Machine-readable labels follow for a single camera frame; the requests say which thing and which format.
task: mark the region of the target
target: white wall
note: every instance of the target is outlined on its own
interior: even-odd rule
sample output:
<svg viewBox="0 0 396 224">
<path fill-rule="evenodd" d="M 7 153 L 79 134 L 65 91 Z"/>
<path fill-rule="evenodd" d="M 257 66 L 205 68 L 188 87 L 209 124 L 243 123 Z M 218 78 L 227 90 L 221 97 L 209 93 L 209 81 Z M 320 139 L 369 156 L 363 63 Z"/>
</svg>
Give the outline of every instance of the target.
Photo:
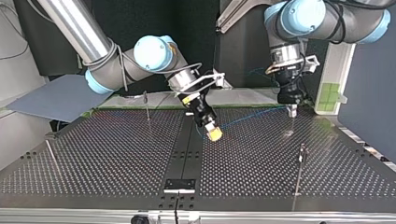
<svg viewBox="0 0 396 224">
<path fill-rule="evenodd" d="M 13 6 L 12 0 L 0 2 Z M 14 14 L 3 7 L 1 9 L 21 29 Z M 22 52 L 25 46 L 26 41 L 0 12 L 0 59 Z M 4 109 L 16 98 L 44 84 L 45 80 L 38 74 L 30 50 L 17 58 L 0 60 L 0 170 L 38 146 L 44 141 L 44 135 L 50 132 L 49 120 Z"/>
</svg>

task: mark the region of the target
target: white cable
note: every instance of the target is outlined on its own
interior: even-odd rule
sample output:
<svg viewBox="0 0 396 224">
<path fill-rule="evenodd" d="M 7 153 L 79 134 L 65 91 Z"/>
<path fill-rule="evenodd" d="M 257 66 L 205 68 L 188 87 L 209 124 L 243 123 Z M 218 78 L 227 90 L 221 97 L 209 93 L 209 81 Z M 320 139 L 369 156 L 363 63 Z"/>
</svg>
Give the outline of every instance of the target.
<svg viewBox="0 0 396 224">
<path fill-rule="evenodd" d="M 52 19 L 48 18 L 46 15 L 44 15 L 40 10 L 38 10 L 38 8 L 35 6 L 35 4 L 33 4 L 32 0 L 27 0 L 27 2 L 29 3 L 29 5 L 35 10 L 35 12 L 40 15 L 42 18 L 46 19 L 47 21 L 53 22 Z"/>
</svg>

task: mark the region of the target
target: black cable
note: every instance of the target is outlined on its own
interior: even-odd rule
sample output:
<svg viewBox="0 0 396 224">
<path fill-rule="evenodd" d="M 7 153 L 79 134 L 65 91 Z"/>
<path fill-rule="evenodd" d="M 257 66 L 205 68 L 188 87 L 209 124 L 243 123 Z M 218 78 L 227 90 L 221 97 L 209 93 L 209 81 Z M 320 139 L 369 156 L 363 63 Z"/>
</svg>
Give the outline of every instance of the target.
<svg viewBox="0 0 396 224">
<path fill-rule="evenodd" d="M 324 2 L 326 4 L 328 4 L 330 7 L 332 7 L 332 9 L 335 11 L 335 13 L 337 13 L 338 16 L 338 20 L 337 20 L 337 24 L 334 27 L 334 30 L 332 31 L 332 33 L 329 35 L 329 37 L 327 37 L 326 39 L 330 39 L 332 38 L 337 32 L 338 29 L 340 28 L 340 24 L 342 27 L 342 33 L 341 33 L 341 38 L 338 41 L 330 41 L 333 44 L 341 44 L 342 42 L 344 42 L 344 39 L 346 38 L 347 35 L 347 26 L 346 26 L 346 22 L 344 20 L 344 8 L 342 6 L 336 6 L 332 1 L 330 0 L 324 0 Z"/>
<path fill-rule="evenodd" d="M 359 8 L 364 8 L 364 9 L 369 9 L 369 10 L 383 10 L 386 9 L 388 7 L 392 7 L 394 5 L 396 5 L 396 1 L 392 1 L 382 7 L 377 7 L 377 6 L 373 6 L 373 5 L 368 5 L 368 4 L 363 4 L 354 0 L 351 1 L 340 1 L 340 0 L 332 0 L 334 3 L 337 4 L 342 4 L 345 6 L 349 6 L 349 7 L 359 7 Z"/>
<path fill-rule="evenodd" d="M 12 56 L 7 56 L 7 57 L 4 57 L 4 58 L 0 58 L 0 60 L 6 60 L 6 59 L 12 59 L 12 58 L 19 57 L 19 56 L 21 56 L 22 54 L 24 54 L 24 53 L 26 52 L 26 50 L 28 50 L 28 49 L 29 49 L 29 45 L 26 44 L 25 49 L 24 49 L 21 53 L 15 54 L 15 55 L 12 55 Z"/>
<path fill-rule="evenodd" d="M 12 7 L 10 7 L 9 5 L 6 5 L 6 4 L 0 2 L 0 7 L 8 8 L 8 9 L 9 9 L 12 13 L 14 13 L 14 15 L 18 18 L 17 12 L 16 12 Z M 6 14 L 1 8 L 0 8 L 0 12 L 1 12 L 1 13 L 3 14 L 3 16 L 6 18 L 6 20 L 7 20 L 8 23 L 11 25 L 11 27 L 15 30 L 15 32 L 16 32 L 24 41 L 26 41 L 26 39 L 25 39 L 25 37 L 24 37 L 23 31 L 19 31 L 19 30 L 17 29 L 17 27 L 11 22 L 11 20 L 8 18 L 7 14 Z M 29 49 L 29 44 L 28 44 L 27 41 L 26 41 L 26 46 L 25 46 L 25 48 L 24 48 L 24 50 L 23 50 L 22 52 L 20 52 L 20 53 L 18 53 L 18 54 L 15 54 L 15 55 L 7 56 L 7 57 L 4 57 L 4 58 L 0 58 L 0 60 L 6 60 L 6 59 L 12 59 L 12 58 L 19 57 L 19 56 L 21 56 L 22 54 L 24 54 L 24 53 L 26 52 L 26 50 L 28 50 L 28 49 Z"/>
</svg>

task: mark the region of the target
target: end effector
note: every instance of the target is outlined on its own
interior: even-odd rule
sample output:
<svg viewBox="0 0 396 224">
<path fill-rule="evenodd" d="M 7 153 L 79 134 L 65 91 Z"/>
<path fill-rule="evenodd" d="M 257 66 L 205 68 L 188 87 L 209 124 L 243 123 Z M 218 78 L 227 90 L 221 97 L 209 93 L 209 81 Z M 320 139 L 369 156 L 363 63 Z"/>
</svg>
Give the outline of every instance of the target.
<svg viewBox="0 0 396 224">
<path fill-rule="evenodd" d="M 170 36 L 144 36 L 136 42 L 133 49 L 115 57 L 113 61 L 116 66 L 112 63 L 104 63 L 98 69 L 89 66 L 86 79 L 91 89 L 98 93 L 116 91 L 125 85 L 122 76 L 126 77 L 128 85 L 152 74 L 163 74 L 182 104 L 193 112 L 197 125 L 206 128 L 210 140 L 217 141 L 221 138 L 216 113 L 206 102 L 203 91 L 210 85 L 204 85 L 199 79 L 197 69 L 201 64 L 188 65 Z M 122 62 L 124 71 L 118 62 Z"/>
<path fill-rule="evenodd" d="M 388 10 L 357 6 L 332 0 L 291 0 L 267 8 L 264 18 L 273 64 L 266 73 L 279 84 L 279 103 L 299 104 L 305 96 L 300 77 L 315 72 L 319 65 L 315 55 L 305 56 L 303 40 L 373 43 L 387 31 Z"/>
</svg>

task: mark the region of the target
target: blue cable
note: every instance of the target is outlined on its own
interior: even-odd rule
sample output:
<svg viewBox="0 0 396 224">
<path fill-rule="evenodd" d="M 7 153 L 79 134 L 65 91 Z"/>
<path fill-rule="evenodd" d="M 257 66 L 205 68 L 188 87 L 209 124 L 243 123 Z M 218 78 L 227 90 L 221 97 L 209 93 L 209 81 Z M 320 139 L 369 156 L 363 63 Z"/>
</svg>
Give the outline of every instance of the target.
<svg viewBox="0 0 396 224">
<path fill-rule="evenodd" d="M 266 113 L 268 113 L 268 112 L 275 111 L 275 110 L 279 110 L 279 109 L 284 109 L 284 108 L 285 108 L 285 106 L 281 106 L 281 107 L 277 107 L 277 108 L 271 108 L 271 109 L 266 109 L 266 110 L 257 112 L 257 113 L 255 113 L 255 114 L 248 115 L 248 116 L 246 116 L 246 117 L 244 117 L 244 118 L 234 120 L 234 121 L 231 122 L 231 123 L 223 124 L 223 125 L 220 126 L 220 128 L 221 128 L 221 129 L 226 129 L 226 128 L 230 127 L 231 125 L 233 125 L 233 124 L 235 124 L 235 123 L 239 123 L 239 122 L 241 122 L 241 121 L 243 121 L 243 120 L 245 120 L 245 119 L 251 119 L 251 118 L 257 117 L 257 116 L 259 116 L 259 115 L 263 115 L 263 114 L 266 114 Z"/>
<path fill-rule="evenodd" d="M 220 126 L 220 128 L 221 128 L 221 129 L 227 129 L 227 128 L 230 127 L 231 125 L 234 125 L 234 124 L 236 124 L 236 123 L 239 123 L 239 122 L 241 122 L 241 121 L 243 121 L 243 120 L 245 120 L 245 119 L 251 119 L 251 118 L 254 118 L 254 117 L 257 117 L 257 116 L 260 116 L 260 115 L 263 115 L 263 114 L 266 114 L 266 113 L 269 113 L 269 112 L 272 112 L 272 111 L 284 109 L 284 108 L 286 108 L 286 107 L 285 107 L 285 106 L 281 106 L 281 107 L 266 109 L 266 110 L 257 112 L 257 113 L 255 113 L 255 114 L 251 114 L 251 115 L 248 115 L 248 116 L 246 116 L 246 117 L 243 117 L 243 118 L 241 118 L 241 119 L 234 120 L 233 122 L 223 124 L 223 125 Z M 201 132 L 199 131 L 198 125 L 195 125 L 195 129 L 196 129 L 196 131 L 198 132 L 198 134 L 204 139 L 205 137 L 202 136 Z"/>
</svg>

